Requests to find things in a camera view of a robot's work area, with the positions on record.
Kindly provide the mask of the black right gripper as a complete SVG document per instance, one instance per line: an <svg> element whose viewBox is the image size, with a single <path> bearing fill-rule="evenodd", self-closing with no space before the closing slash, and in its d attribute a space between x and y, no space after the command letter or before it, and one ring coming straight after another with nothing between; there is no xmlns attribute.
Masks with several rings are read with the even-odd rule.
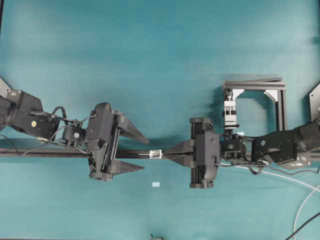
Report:
<svg viewBox="0 0 320 240"><path fill-rule="evenodd" d="M171 156L173 162L191 168L190 188L210 189L214 186L220 163L220 135L215 132L210 118L193 117L189 122L191 139L165 149L163 153L174 154Z"/></svg>

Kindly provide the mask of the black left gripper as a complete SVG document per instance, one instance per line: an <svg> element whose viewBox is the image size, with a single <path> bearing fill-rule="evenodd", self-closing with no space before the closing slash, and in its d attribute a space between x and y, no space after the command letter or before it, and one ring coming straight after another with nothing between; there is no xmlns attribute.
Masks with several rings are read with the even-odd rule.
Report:
<svg viewBox="0 0 320 240"><path fill-rule="evenodd" d="M89 177L106 182L116 175L144 170L144 166L115 160L119 135L149 144L136 126L122 113L113 111L107 102L97 104L91 113L93 117L88 122L85 134Z"/></svg>

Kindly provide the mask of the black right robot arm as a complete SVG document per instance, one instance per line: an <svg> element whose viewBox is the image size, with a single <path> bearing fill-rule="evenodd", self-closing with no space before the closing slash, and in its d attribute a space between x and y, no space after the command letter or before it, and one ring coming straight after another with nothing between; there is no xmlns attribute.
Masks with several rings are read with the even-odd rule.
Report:
<svg viewBox="0 0 320 240"><path fill-rule="evenodd" d="M164 150L163 155L190 168L190 188L214 186L221 161L230 166L246 166L254 175L272 163L294 170L311 164L310 153L320 148L320 120L315 119L292 130L262 136L218 134L206 117L190 118L190 139Z"/></svg>

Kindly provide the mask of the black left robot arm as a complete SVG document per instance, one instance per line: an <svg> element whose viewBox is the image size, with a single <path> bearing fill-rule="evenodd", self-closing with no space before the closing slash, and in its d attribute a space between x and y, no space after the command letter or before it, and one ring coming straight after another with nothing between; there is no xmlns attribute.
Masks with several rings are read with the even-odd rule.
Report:
<svg viewBox="0 0 320 240"><path fill-rule="evenodd" d="M89 177L110 181L115 175L143 170L142 166L116 159L118 141L124 136L144 144L146 137L122 112L107 102L99 103L82 120L69 119L66 109L57 106L45 112L41 100L0 82L0 127L38 138L44 145L53 144L62 131L60 144L88 158Z"/></svg>

